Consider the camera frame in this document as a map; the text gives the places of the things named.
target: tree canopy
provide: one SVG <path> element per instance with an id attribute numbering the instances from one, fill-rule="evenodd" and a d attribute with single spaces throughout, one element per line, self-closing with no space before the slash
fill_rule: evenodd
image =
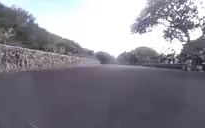
<path id="1" fill-rule="evenodd" d="M 163 36 L 169 41 L 189 42 L 195 29 L 202 31 L 198 38 L 205 39 L 205 0 L 147 0 L 132 33 L 143 34 L 157 25 L 165 27 Z"/>
<path id="2" fill-rule="evenodd" d="M 116 60 L 113 56 L 106 52 L 97 52 L 95 57 L 100 61 L 101 64 L 115 64 Z"/>
<path id="3" fill-rule="evenodd" d="M 205 54 L 205 39 L 198 39 L 184 44 L 183 49 L 179 55 L 181 61 L 185 62 L 187 59 L 196 59 L 199 55 Z"/>
<path id="4" fill-rule="evenodd" d="M 130 52 L 124 52 L 117 58 L 119 64 L 141 65 L 157 63 L 159 54 L 149 47 L 138 47 Z"/>

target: hill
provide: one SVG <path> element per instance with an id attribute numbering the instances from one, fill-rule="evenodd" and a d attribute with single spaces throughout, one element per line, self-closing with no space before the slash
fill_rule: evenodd
<path id="1" fill-rule="evenodd" d="M 62 38 L 41 28 L 35 17 L 22 8 L 0 3 L 0 44 L 89 57 L 93 51 L 82 48 L 73 40 Z"/>

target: white sky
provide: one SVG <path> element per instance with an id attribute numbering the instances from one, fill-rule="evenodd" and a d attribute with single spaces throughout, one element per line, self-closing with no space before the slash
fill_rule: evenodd
<path id="1" fill-rule="evenodd" d="M 34 0 L 2 0 L 9 6 L 15 4 L 32 13 L 39 25 L 48 31 L 94 51 L 105 51 L 118 56 L 139 46 L 152 47 L 158 52 L 168 49 L 170 44 L 163 39 L 160 28 L 144 35 L 132 35 L 130 32 L 130 25 L 145 6 L 146 0 L 80 1 L 81 4 L 74 11 L 55 11 L 56 6 L 46 10 L 33 9 Z M 179 43 L 172 46 L 177 53 L 180 52 Z"/>

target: asphalt road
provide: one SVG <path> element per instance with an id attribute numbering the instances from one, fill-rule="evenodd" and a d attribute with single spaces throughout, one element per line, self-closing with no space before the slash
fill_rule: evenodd
<path id="1" fill-rule="evenodd" d="M 205 73 L 110 65 L 1 74 L 0 128 L 205 128 Z"/>

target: vegetation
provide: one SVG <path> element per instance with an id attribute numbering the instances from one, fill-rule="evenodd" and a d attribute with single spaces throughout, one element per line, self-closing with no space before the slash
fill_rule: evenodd
<path id="1" fill-rule="evenodd" d="M 192 68 L 205 63 L 205 0 L 147 0 L 135 23 L 132 33 L 144 34 L 162 25 L 167 41 L 185 43 L 178 58 L 192 61 Z M 193 31 L 201 32 L 192 40 Z"/>
<path id="2" fill-rule="evenodd" d="M 101 64 L 115 64 L 116 60 L 113 56 L 106 52 L 97 52 L 95 57 L 100 61 Z"/>
<path id="3" fill-rule="evenodd" d="M 124 52 L 117 58 L 119 64 L 124 65 L 142 65 L 158 63 L 159 54 L 148 47 L 139 47 L 130 52 Z"/>
<path id="4" fill-rule="evenodd" d="M 29 12 L 0 3 L 0 43 L 74 56 L 92 57 L 93 51 L 38 26 Z"/>
<path id="5" fill-rule="evenodd" d="M 146 33 L 163 25 L 164 38 L 190 42 L 190 31 L 201 30 L 205 39 L 205 0 L 147 0 L 147 6 L 132 25 L 133 33 Z"/>

